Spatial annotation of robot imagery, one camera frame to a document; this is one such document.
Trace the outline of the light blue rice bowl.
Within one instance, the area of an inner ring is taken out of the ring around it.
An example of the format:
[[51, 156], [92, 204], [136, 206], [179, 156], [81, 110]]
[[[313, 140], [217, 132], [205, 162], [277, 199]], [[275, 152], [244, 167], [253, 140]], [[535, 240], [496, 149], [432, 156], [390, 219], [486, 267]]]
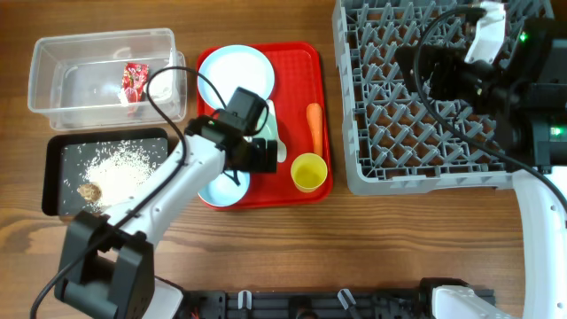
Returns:
[[209, 206], [233, 206], [244, 198], [251, 184], [250, 174], [230, 170], [221, 173], [198, 192], [198, 196]]

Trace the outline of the white rice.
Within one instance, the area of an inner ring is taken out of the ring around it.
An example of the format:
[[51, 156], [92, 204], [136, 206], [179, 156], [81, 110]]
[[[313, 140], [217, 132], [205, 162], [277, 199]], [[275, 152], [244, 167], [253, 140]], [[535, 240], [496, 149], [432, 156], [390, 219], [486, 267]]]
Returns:
[[143, 165], [144, 163], [134, 155], [123, 161], [112, 157], [89, 169], [89, 183], [94, 183], [101, 189], [102, 197], [97, 202], [102, 204], [104, 210], [136, 193], [156, 170], [148, 175], [141, 173], [140, 167]]

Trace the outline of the red snack wrapper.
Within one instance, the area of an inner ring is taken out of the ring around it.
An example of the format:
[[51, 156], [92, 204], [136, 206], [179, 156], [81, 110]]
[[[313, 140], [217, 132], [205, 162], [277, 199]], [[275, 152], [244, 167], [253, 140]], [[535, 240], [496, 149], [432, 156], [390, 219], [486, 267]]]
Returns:
[[146, 64], [127, 63], [124, 67], [120, 93], [122, 105], [132, 105], [142, 100], [144, 86], [149, 78], [149, 66]]

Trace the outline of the brown food scrap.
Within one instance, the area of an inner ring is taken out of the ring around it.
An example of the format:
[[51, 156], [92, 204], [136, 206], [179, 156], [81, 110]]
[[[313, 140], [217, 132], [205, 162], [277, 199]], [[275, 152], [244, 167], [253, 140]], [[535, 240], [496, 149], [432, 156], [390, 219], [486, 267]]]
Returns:
[[89, 203], [97, 202], [102, 197], [101, 189], [94, 183], [82, 184], [77, 191], [81, 197]]

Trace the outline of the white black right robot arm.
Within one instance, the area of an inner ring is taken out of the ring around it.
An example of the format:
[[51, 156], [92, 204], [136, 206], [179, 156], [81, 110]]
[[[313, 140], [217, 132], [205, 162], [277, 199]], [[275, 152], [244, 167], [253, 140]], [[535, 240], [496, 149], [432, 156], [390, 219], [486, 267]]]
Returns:
[[497, 123], [492, 155], [512, 176], [523, 227], [524, 317], [566, 315], [566, 26], [523, 24], [509, 64], [493, 64], [501, 43], [476, 33], [468, 51], [398, 48], [405, 83], [425, 107], [461, 99]]

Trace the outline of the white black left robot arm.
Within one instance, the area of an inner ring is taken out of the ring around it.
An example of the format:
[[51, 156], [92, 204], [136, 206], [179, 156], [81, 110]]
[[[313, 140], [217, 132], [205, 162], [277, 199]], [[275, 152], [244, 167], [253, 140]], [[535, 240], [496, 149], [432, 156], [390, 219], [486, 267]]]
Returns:
[[54, 295], [92, 318], [176, 318], [183, 289], [154, 274], [171, 222], [226, 170], [273, 173], [276, 142], [258, 138], [267, 101], [242, 88], [213, 116], [190, 120], [179, 144], [133, 195], [68, 224]]

